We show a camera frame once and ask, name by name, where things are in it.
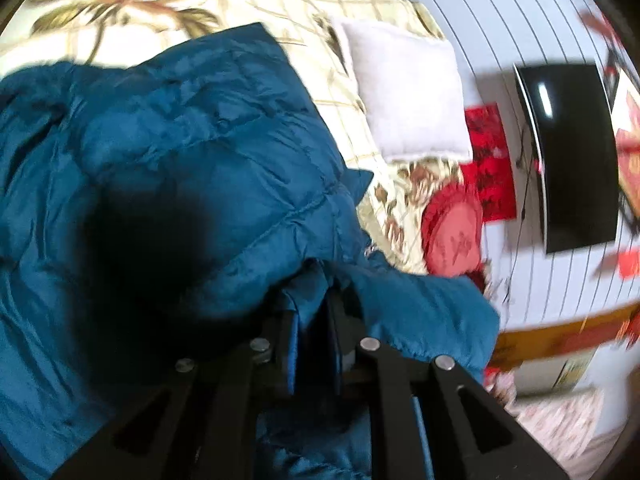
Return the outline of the blue quilted down jacket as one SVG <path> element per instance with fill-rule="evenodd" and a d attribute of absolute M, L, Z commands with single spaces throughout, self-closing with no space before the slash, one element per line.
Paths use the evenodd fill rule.
<path fill-rule="evenodd" d="M 360 228 L 349 169 L 261 24 L 119 70 L 1 81 L 1 458 L 47 479 L 149 406 L 209 322 L 262 309 L 310 338 L 340 286 L 367 332 L 481 378 L 498 315 L 467 278 L 407 274 Z"/>

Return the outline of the red heart-shaped pillow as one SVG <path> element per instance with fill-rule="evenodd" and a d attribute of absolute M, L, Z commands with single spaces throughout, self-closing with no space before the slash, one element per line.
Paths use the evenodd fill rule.
<path fill-rule="evenodd" d="M 448 183 L 423 211 L 421 237 L 428 274 L 455 278 L 480 270 L 483 209 L 472 188 Z"/>

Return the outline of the red banner with black characters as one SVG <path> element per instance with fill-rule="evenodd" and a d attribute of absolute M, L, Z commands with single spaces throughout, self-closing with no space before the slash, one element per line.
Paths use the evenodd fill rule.
<path fill-rule="evenodd" d="M 490 103 L 464 111 L 473 160 L 460 166 L 464 182 L 476 189 L 483 222 L 516 218 L 516 195 L 510 153 L 498 105 Z"/>

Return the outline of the white square pillow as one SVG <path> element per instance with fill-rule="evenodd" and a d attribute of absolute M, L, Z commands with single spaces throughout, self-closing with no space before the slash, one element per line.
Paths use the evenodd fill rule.
<path fill-rule="evenodd" d="M 473 149 L 454 47 L 372 20 L 342 21 L 369 128 L 388 162 L 466 164 Z"/>

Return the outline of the floral cream bed sheet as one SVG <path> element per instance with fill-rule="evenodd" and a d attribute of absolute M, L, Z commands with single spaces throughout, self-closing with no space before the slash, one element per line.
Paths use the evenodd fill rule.
<path fill-rule="evenodd" d="M 358 216 L 374 246 L 396 268 L 422 274 L 424 208 L 439 185 L 460 176 L 462 162 L 383 158 L 342 27 L 351 18 L 446 39 L 416 0 L 24 0 L 2 32 L 1 69 L 63 60 L 128 67 L 189 39 L 262 23 L 297 70 L 346 164 L 372 172 Z"/>

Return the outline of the black wall television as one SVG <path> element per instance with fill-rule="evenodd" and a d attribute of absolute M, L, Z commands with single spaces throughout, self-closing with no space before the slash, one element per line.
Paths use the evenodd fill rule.
<path fill-rule="evenodd" d="M 515 66 L 514 75 L 537 153 L 544 251 L 612 242 L 617 153 L 597 65 Z"/>

